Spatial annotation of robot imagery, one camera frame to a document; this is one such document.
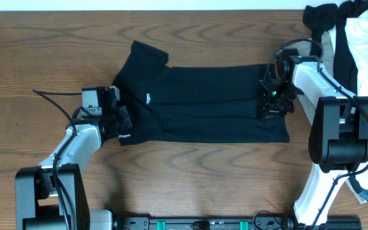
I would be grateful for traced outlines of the black polo shirt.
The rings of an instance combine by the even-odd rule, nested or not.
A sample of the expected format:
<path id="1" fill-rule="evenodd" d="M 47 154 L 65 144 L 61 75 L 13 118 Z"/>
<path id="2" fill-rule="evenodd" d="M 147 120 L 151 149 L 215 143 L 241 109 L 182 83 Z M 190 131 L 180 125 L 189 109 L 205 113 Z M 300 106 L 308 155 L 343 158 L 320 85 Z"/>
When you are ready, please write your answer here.
<path id="1" fill-rule="evenodd" d="M 121 145 L 146 141 L 289 142 L 284 116 L 264 117 L 266 65 L 172 67 L 168 53 L 134 41 L 113 80 L 132 128 Z"/>

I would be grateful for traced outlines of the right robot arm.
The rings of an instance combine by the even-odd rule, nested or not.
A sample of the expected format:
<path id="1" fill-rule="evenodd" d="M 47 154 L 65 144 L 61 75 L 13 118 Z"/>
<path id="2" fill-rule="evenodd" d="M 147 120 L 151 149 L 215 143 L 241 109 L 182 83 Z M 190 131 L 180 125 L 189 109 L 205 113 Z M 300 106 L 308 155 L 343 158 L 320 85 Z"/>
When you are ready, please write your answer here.
<path id="1" fill-rule="evenodd" d="M 296 49 L 277 49 L 271 57 L 276 73 L 265 72 L 260 115 L 294 111 L 297 95 L 306 96 L 315 113 L 308 150 L 309 178 L 281 229 L 361 229 L 358 217 L 329 217 L 342 184 L 368 170 L 368 96 L 356 96 L 326 70 L 320 56 L 301 56 Z"/>

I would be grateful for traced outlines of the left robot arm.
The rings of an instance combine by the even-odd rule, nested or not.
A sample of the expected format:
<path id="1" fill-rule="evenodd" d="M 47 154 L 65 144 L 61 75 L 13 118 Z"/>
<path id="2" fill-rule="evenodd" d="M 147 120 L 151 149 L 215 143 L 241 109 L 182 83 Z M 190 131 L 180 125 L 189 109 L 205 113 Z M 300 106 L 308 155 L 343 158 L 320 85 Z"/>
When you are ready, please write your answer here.
<path id="1" fill-rule="evenodd" d="M 83 88 L 82 105 L 73 114 L 53 101 L 51 92 L 37 95 L 57 107 L 68 124 L 63 140 L 45 160 L 16 173 L 16 228 L 115 229 L 118 222 L 111 211 L 89 208 L 82 173 L 105 141 L 132 127 L 127 108 L 119 104 L 119 89 Z"/>

